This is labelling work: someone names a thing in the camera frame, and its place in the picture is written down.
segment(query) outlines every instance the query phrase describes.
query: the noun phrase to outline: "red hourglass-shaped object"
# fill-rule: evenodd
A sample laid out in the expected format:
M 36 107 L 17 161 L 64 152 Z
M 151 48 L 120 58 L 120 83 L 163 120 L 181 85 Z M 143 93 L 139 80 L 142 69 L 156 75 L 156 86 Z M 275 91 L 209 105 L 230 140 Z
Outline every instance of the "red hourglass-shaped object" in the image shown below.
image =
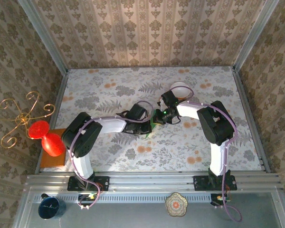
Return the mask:
M 33 139 L 40 139 L 43 149 L 52 157 L 57 157 L 66 151 L 59 135 L 48 133 L 49 125 L 46 121 L 40 120 L 31 125 L 28 129 L 28 135 Z

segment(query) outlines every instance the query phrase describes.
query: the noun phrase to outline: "gold metal candle holder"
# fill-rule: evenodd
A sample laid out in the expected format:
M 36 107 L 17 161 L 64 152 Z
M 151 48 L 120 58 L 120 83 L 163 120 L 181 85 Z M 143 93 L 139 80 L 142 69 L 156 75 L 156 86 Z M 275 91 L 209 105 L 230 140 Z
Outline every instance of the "gold metal candle holder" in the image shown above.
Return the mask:
M 18 111 L 19 111 L 19 115 L 15 119 L 13 119 L 13 120 L 11 120 L 11 119 L 0 119 L 0 121 L 11 121 L 11 122 L 14 121 L 16 123 L 16 127 L 14 127 L 14 129 L 12 129 L 10 132 L 8 132 L 5 136 L 3 136 L 1 138 L 1 146 L 2 147 L 6 148 L 6 149 L 9 149 L 9 148 L 13 147 L 14 145 L 16 145 L 16 142 L 17 142 L 17 138 L 16 137 L 9 137 L 8 140 L 7 140 L 7 137 L 10 136 L 10 134 L 14 130 L 16 130 L 19 126 L 24 126 L 25 130 L 26 130 L 27 137 L 30 138 L 30 139 L 33 139 L 33 138 L 29 137 L 29 134 L 28 134 L 28 130 L 29 130 L 28 123 L 29 123 L 29 121 L 30 120 L 36 120 L 36 119 L 39 119 L 39 118 L 48 117 L 48 116 L 52 115 L 55 112 L 56 108 L 55 108 L 55 106 L 53 104 L 46 104 L 43 107 L 43 110 L 51 112 L 51 113 L 49 113 L 47 115 L 31 118 L 31 113 L 32 113 L 33 109 L 35 108 L 37 101 L 40 98 L 39 92 L 31 91 L 31 92 L 29 92 L 26 95 L 26 99 L 27 100 L 31 100 L 33 98 L 36 98 L 36 100 L 35 100 L 32 108 L 30 109 L 30 111 L 28 113 L 22 112 L 20 107 L 17 105 L 17 102 L 13 98 L 7 98 L 7 99 L 4 99 L 3 101 L 1 101 L 0 109 L 8 108 L 8 106 L 9 106 L 8 101 L 12 101 L 15 104 L 15 106 L 17 107 Z

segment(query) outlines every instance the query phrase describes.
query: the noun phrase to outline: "gray floor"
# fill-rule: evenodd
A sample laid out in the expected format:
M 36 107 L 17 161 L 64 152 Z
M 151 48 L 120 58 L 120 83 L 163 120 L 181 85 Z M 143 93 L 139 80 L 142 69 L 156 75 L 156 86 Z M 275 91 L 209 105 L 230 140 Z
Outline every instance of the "gray floor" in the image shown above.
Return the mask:
M 67 204 L 60 220 L 43 220 L 34 204 L 28 228 L 279 228 L 272 198 L 268 194 L 234 194 L 230 205 L 243 215 L 241 223 L 232 222 L 222 209 L 206 203 L 191 203 L 182 218 L 169 216 L 160 203 L 98 203 L 90 210 Z

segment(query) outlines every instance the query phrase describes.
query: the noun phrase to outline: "white bowl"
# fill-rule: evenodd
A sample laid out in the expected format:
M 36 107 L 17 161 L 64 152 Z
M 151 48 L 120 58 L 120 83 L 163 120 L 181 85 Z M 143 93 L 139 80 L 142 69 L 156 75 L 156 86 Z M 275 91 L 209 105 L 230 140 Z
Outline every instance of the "white bowl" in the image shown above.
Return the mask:
M 183 82 L 176 82 L 173 83 L 170 87 L 170 89 L 176 87 L 176 86 L 186 86 L 189 87 L 186 83 Z M 190 94 L 190 90 L 184 87 L 178 87 L 172 90 L 174 96 L 176 96 L 177 98 L 185 98 Z

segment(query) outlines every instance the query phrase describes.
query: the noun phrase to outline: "patterned wallpaper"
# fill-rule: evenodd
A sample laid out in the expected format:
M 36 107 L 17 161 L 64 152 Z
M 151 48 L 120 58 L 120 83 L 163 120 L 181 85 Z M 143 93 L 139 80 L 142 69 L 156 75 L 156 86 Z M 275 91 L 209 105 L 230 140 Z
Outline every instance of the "patterned wallpaper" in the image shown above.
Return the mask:
M 16 0 L 0 0 L 0 102 L 15 98 L 22 109 L 32 103 L 25 95 L 38 90 L 41 102 L 33 112 L 44 114 L 43 105 L 55 103 L 61 74 L 52 61 L 32 24 Z M 0 110 L 0 118 L 16 116 L 15 106 Z M 1 122 L 0 139 L 14 123 Z M 14 132 L 18 141 L 12 149 L 0 145 L 0 228 L 10 227 L 22 195 L 26 174 L 32 174 L 38 162 L 38 141 L 26 138 L 24 129 Z
M 280 0 L 241 75 L 265 152 L 285 188 L 285 0 Z
M 231 66 L 265 0 L 33 0 L 67 68 Z

